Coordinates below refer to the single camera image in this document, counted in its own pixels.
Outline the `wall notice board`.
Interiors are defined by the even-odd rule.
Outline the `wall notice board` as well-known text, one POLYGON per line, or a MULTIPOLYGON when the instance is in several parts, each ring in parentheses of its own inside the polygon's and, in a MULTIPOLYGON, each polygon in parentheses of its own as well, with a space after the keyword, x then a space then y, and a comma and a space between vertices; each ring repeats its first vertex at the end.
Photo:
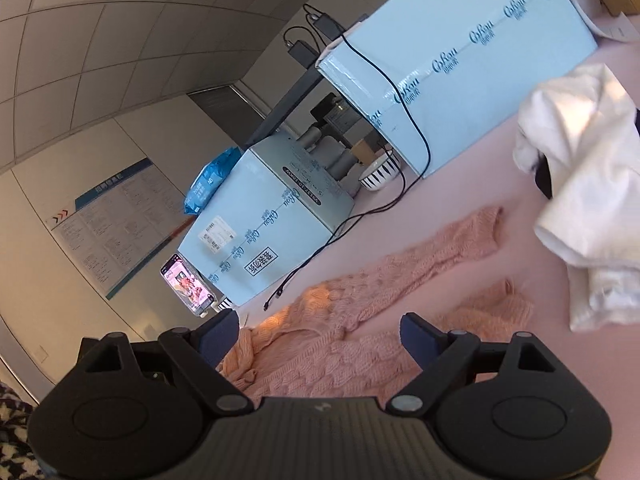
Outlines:
POLYGON ((110 300, 189 225, 183 200, 144 158, 52 214, 47 227, 82 276, 110 300))

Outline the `white garment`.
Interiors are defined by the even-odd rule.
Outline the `white garment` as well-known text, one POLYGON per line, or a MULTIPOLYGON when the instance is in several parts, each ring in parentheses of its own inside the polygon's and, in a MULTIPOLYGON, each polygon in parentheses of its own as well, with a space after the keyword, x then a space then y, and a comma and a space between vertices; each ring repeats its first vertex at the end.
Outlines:
POLYGON ((604 64, 538 84, 518 111, 513 159, 549 168, 534 224, 567 267, 570 329, 639 321, 639 131, 634 100, 604 64))

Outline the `smartphone with lit screen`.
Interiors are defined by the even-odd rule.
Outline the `smartphone with lit screen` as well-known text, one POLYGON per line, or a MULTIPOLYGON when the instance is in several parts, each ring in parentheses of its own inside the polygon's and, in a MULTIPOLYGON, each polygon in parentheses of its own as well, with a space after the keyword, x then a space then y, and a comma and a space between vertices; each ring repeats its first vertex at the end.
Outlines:
POLYGON ((172 255, 160 268, 160 276, 193 315, 203 316, 216 301, 203 280, 190 270, 179 254, 172 255))

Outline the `blue wet wipes pack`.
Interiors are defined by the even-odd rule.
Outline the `blue wet wipes pack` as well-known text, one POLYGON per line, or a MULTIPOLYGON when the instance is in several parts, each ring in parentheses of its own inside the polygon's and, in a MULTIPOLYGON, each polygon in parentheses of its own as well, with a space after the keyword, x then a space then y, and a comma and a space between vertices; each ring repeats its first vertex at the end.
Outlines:
POLYGON ((231 174, 233 167, 242 156, 241 150, 228 148, 205 165, 191 184, 183 201, 183 212, 190 216, 200 214, 212 199, 218 188, 231 174))

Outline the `large light blue carton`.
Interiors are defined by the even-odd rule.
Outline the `large light blue carton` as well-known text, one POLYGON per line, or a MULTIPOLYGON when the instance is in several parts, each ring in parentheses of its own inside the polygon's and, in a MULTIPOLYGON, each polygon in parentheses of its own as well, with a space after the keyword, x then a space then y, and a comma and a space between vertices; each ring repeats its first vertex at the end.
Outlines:
POLYGON ((298 268, 354 200, 296 140, 274 134, 244 152, 178 253, 242 306, 298 268))

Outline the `black power adapter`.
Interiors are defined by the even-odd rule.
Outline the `black power adapter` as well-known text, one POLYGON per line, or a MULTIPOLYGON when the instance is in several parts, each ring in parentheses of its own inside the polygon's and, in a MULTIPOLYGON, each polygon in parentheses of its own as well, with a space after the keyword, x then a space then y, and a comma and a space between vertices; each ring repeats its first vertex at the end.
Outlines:
POLYGON ((304 40, 296 40, 288 47, 288 54, 305 70, 314 66, 319 52, 304 40))
POLYGON ((337 38, 340 38, 345 32, 344 27, 340 23, 337 23, 337 21, 335 21, 334 18, 331 18, 328 14, 313 13, 310 18, 314 29, 330 41, 337 40, 337 38))

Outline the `black white striped bowl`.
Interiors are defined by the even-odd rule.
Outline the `black white striped bowl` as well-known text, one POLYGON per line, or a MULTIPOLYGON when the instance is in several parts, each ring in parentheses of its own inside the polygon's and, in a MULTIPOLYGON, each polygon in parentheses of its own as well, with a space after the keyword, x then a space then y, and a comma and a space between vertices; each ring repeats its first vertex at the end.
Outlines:
POLYGON ((359 182, 370 192, 378 192, 400 174, 401 162, 394 152, 385 152, 363 171, 359 182))

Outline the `white phone stand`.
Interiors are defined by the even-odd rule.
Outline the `white phone stand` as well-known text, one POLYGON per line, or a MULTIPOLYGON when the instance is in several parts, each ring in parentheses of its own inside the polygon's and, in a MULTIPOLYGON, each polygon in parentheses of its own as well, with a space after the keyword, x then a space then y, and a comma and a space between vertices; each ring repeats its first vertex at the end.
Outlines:
POLYGON ((206 318, 206 316, 211 313, 216 314, 221 310, 224 310, 226 307, 224 305, 224 300, 226 300, 226 296, 224 295, 210 294, 201 306, 200 317, 206 318))

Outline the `pink knitted sweater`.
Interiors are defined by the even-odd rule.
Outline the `pink knitted sweater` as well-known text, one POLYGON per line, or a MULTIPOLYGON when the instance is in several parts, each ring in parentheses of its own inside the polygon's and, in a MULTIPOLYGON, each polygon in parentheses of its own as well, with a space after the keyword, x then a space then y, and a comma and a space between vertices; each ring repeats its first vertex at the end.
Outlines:
POLYGON ((360 334, 415 290, 461 263, 498 252, 503 210, 486 206, 352 274, 312 285, 259 325, 244 327, 216 371, 254 403, 266 396, 386 403, 420 373, 399 330, 360 334))

